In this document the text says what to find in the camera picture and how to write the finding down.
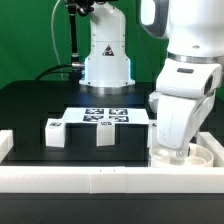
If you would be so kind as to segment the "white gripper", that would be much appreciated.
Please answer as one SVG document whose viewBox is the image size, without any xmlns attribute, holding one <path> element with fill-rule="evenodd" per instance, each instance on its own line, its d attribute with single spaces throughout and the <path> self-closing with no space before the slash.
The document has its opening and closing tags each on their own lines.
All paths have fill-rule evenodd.
<svg viewBox="0 0 224 224">
<path fill-rule="evenodd" d="M 196 64 L 167 58 L 149 95 L 149 105 L 157 114 L 157 141 L 176 152 L 189 153 L 189 143 L 209 115 L 215 92 L 222 79 L 218 63 Z"/>
</svg>

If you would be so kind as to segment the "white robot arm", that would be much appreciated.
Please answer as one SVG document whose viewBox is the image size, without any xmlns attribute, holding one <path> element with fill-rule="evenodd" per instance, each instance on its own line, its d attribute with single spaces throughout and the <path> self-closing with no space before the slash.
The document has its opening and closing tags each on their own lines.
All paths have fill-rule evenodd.
<svg viewBox="0 0 224 224">
<path fill-rule="evenodd" d="M 125 54 L 125 17 L 109 0 L 93 0 L 91 51 L 80 84 L 100 93 L 134 81 Z M 224 0 L 141 0 L 140 22 L 168 40 L 167 58 L 150 95 L 158 143 L 184 158 L 210 113 L 224 76 Z"/>
</svg>

